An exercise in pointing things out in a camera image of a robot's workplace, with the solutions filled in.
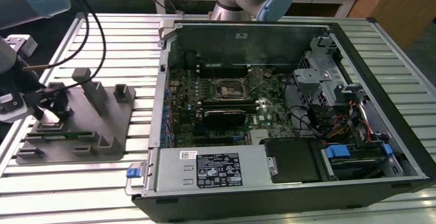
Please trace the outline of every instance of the green circuit board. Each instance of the green circuit board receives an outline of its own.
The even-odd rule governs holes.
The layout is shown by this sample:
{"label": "green circuit board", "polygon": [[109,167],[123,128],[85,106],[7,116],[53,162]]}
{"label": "green circuit board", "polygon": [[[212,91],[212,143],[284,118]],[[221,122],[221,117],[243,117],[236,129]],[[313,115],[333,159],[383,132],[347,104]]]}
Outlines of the green circuit board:
{"label": "green circuit board", "polygon": [[[208,146],[217,144],[195,143],[199,139],[233,138],[232,145],[251,144],[251,130],[265,129],[269,137],[293,136],[293,128],[284,109],[281,93],[281,74],[273,74],[267,67],[252,68],[251,73],[243,78],[203,79],[192,70],[173,69],[169,76],[169,89],[172,92],[172,114],[175,130],[175,147]],[[241,84],[243,89],[233,89]],[[199,102],[225,101],[227,94],[243,95],[239,99],[252,101],[248,105],[235,105],[241,108],[249,106],[243,126],[215,130],[208,128],[199,118],[201,110],[213,110],[203,107]],[[220,105],[216,109],[232,109],[233,106]]]}

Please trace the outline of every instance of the motherboard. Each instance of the motherboard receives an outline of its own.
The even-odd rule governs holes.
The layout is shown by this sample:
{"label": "motherboard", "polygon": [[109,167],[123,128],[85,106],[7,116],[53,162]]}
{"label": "motherboard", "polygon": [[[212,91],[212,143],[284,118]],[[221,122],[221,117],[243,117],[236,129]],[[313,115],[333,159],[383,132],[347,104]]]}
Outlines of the motherboard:
{"label": "motherboard", "polygon": [[283,77],[267,66],[173,68],[175,147],[249,145],[267,137],[293,136],[281,98]]}

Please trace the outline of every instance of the open computer tower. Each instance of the open computer tower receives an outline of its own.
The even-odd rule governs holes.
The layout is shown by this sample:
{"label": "open computer tower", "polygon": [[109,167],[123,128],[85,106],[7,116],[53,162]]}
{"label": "open computer tower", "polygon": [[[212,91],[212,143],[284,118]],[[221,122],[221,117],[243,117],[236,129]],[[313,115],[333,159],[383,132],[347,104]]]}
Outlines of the open computer tower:
{"label": "open computer tower", "polygon": [[436,165],[336,23],[165,21],[148,160],[153,221],[365,207]]}

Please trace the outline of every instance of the power supply label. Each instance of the power supply label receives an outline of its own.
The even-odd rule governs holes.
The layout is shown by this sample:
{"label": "power supply label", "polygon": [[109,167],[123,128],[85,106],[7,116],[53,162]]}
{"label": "power supply label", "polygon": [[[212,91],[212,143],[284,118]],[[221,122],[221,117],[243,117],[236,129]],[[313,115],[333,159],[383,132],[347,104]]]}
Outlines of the power supply label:
{"label": "power supply label", "polygon": [[239,154],[197,155],[197,186],[235,187],[243,185]]}

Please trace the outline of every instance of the aluminum table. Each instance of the aluminum table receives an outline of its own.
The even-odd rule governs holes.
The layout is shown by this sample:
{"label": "aluminum table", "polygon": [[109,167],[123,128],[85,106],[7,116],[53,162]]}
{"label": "aluminum table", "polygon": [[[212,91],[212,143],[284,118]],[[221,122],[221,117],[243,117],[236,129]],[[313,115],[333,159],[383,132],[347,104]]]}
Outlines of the aluminum table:
{"label": "aluminum table", "polygon": [[[127,154],[119,161],[17,165],[15,153],[35,123],[15,122],[0,146],[0,223],[153,223],[125,195],[125,170],[147,160],[151,111],[160,49],[159,26],[165,19],[207,20],[205,15],[99,14],[108,40],[104,68],[96,81],[136,88]],[[72,84],[73,68],[99,65],[101,38],[91,17],[91,37],[75,60],[41,77]],[[377,23],[367,19],[285,17],[281,21],[337,22],[371,67],[428,152],[436,158],[436,89]],[[84,19],[75,19],[51,63],[73,52],[84,38]],[[351,67],[344,63],[353,78]],[[141,179],[133,179],[133,188]],[[199,223],[436,223],[436,189],[391,197],[367,208],[231,218]]]}

